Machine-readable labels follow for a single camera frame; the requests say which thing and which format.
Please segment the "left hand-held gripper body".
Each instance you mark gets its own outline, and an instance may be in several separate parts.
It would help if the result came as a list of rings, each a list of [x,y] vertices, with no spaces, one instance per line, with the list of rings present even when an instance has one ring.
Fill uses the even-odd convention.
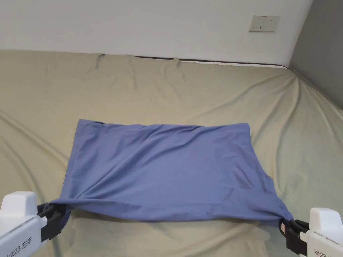
[[[60,218],[37,215],[36,194],[16,191],[6,195],[0,210],[0,256],[29,257],[59,235]]]

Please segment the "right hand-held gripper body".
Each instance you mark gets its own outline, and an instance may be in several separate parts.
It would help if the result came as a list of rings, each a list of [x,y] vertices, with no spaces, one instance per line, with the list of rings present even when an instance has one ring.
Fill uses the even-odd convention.
[[[312,208],[309,228],[298,232],[298,238],[286,238],[287,249],[300,257],[343,256],[343,224],[337,211]]]

